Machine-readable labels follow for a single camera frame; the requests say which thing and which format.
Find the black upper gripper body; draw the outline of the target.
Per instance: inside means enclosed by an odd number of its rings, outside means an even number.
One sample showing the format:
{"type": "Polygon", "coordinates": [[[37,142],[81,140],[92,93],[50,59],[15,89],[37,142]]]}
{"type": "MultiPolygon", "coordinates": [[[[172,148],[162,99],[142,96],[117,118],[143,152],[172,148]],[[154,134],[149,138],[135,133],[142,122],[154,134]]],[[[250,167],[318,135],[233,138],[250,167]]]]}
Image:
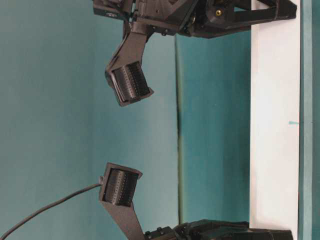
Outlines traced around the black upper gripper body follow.
{"type": "Polygon", "coordinates": [[[159,33],[211,39],[250,30],[249,26],[211,26],[206,6],[206,0],[94,0],[93,12],[123,21],[124,36],[133,29],[134,22],[149,26],[148,37],[159,33]]]}

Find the black gripper finger board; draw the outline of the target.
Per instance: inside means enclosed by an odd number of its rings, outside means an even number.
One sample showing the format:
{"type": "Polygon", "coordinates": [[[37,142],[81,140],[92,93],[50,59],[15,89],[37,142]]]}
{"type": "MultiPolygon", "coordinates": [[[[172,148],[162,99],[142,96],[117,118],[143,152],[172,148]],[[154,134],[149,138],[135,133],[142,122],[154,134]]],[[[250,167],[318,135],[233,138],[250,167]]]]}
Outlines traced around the black gripper finger board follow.
{"type": "Polygon", "coordinates": [[[232,234],[233,240],[293,240],[290,230],[249,228],[232,234]]]}
{"type": "Polygon", "coordinates": [[[236,11],[233,27],[247,27],[273,21],[290,20],[296,18],[298,6],[290,0],[260,0],[269,6],[265,9],[236,11]]]}

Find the black ribbed free gripper finger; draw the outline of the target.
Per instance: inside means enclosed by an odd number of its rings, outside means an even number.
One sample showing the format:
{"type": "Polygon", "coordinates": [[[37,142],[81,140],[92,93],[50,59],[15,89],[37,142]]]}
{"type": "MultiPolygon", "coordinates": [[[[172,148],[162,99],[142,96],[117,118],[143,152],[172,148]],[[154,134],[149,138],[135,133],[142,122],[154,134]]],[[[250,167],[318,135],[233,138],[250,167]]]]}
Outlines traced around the black ribbed free gripper finger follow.
{"type": "Polygon", "coordinates": [[[143,240],[144,233],[134,210],[133,197],[139,170],[108,163],[104,172],[99,201],[129,240],[143,240]]]}
{"type": "Polygon", "coordinates": [[[152,27],[147,24],[131,23],[106,66],[106,79],[121,107],[138,102],[154,93],[148,87],[141,68],[146,42],[153,33],[152,27]]]}

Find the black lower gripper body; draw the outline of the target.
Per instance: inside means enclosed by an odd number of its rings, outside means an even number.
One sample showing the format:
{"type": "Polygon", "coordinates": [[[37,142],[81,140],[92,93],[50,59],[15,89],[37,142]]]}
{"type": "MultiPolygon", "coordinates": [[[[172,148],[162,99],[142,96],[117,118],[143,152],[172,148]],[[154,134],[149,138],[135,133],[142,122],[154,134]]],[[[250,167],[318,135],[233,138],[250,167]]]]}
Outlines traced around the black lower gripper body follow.
{"type": "Polygon", "coordinates": [[[201,234],[213,231],[217,233],[222,228],[249,228],[247,221],[222,221],[203,219],[199,221],[186,222],[177,225],[174,228],[158,227],[155,231],[146,231],[144,233],[145,240],[203,240],[201,234]]]}

